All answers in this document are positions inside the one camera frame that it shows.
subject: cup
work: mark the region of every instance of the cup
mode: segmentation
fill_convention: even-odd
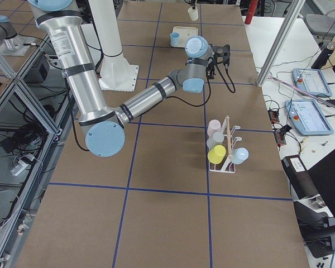
[[[172,32],[170,34],[170,45],[177,46],[180,41],[180,34],[178,32]]]
[[[192,21],[196,21],[199,18],[199,12],[198,12],[197,8],[193,9],[192,7],[190,7],[188,9],[188,14],[189,14],[190,19]]]
[[[210,163],[217,165],[222,162],[225,155],[226,148],[224,148],[222,145],[216,145],[208,152],[207,158]]]
[[[231,162],[239,165],[247,160],[249,156],[248,150],[246,148],[237,148],[232,151],[232,160]]]
[[[221,132],[221,123],[216,119],[211,120],[207,127],[207,134],[209,137],[211,137],[215,132]]]
[[[224,135],[221,132],[215,132],[210,138],[208,138],[206,145],[211,150],[216,145],[221,145],[224,140]]]

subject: blue cup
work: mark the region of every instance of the blue cup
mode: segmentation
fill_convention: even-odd
[[[247,160],[248,155],[248,150],[246,148],[233,149],[231,162],[239,165]]]
[[[178,32],[172,32],[170,34],[170,45],[177,46],[180,41],[180,34]]]

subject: robotic arm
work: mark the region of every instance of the robotic arm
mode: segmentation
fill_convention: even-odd
[[[108,157],[124,145],[124,125],[183,87],[185,91],[203,90],[206,68],[213,50],[200,36],[186,44],[186,66],[143,90],[117,108],[106,105],[85,44],[81,16],[72,0],[29,0],[37,25],[52,41],[76,103],[81,112],[79,124],[85,133],[87,148],[95,155]]]
[[[0,15],[0,42],[2,40],[8,50],[15,51],[23,47],[23,42],[10,20],[6,16]]]

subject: white table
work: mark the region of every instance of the white table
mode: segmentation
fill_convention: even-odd
[[[257,67],[263,66],[282,22],[283,18],[254,17],[250,25],[245,25],[251,51],[253,52],[253,59]],[[274,64],[276,65],[284,62],[306,60],[298,63],[275,66],[271,69],[273,76],[277,76],[277,73],[280,71],[292,72],[294,68],[310,67],[317,58],[319,52],[313,58],[308,57],[313,56],[317,51],[318,45],[313,39],[313,36],[308,31],[303,20],[298,18],[295,21],[294,26],[291,29],[289,36],[286,39]],[[323,70],[323,74],[328,83],[335,82],[335,73],[332,69]],[[278,73],[278,77],[289,84],[293,84],[291,73]],[[332,98],[335,99],[335,84],[330,85],[330,88],[333,93]],[[285,101],[289,99],[278,92],[277,82],[270,79],[264,83],[262,90],[264,94],[269,95],[272,100],[278,102],[280,107],[283,107]],[[292,89],[284,86],[280,87],[280,91],[288,96],[291,96],[293,93]],[[298,92],[295,92],[293,99],[308,99],[308,97],[303,97]],[[276,104],[272,103],[271,107],[276,108]],[[325,115],[335,114],[335,109],[333,108],[327,108],[324,105],[320,105],[320,107]],[[286,124],[286,113],[287,111],[285,109],[280,110],[279,118],[283,125]],[[307,169],[310,169],[313,165],[335,149],[335,116],[328,118],[328,121],[334,129],[334,134],[330,136],[303,137],[296,131],[291,130],[299,141],[303,141],[300,157]],[[292,138],[287,136],[286,142],[287,145],[282,146],[280,149],[281,159],[288,155],[295,155],[299,150],[297,142]],[[307,200],[302,200],[301,202],[306,205],[310,203]],[[323,209],[323,211],[326,211],[331,216],[331,213],[327,208]],[[322,260],[322,258],[315,259],[307,247],[305,247],[305,250],[308,255],[310,267],[315,267],[319,262],[325,262],[324,267],[329,268],[331,258],[328,260]]]

